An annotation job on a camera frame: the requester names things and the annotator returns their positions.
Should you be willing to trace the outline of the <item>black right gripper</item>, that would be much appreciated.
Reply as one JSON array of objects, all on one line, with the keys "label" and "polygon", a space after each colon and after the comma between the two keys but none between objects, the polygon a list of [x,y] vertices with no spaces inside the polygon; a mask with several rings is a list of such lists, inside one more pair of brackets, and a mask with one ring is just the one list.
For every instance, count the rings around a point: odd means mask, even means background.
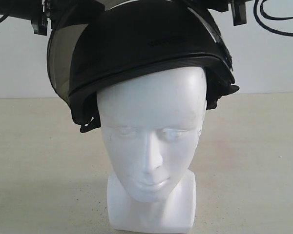
[{"label": "black right gripper", "polygon": [[240,26],[247,23],[246,16],[247,0],[210,0],[209,8],[220,13],[231,9],[234,26]]}]

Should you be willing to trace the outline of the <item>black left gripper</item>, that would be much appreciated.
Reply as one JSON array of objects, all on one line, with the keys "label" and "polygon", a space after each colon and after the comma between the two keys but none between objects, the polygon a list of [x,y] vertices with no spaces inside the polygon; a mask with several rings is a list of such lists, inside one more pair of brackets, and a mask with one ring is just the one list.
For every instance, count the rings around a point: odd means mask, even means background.
[{"label": "black left gripper", "polygon": [[48,20],[56,20],[63,8],[62,0],[32,0],[31,1],[31,25],[36,35],[46,36]]}]

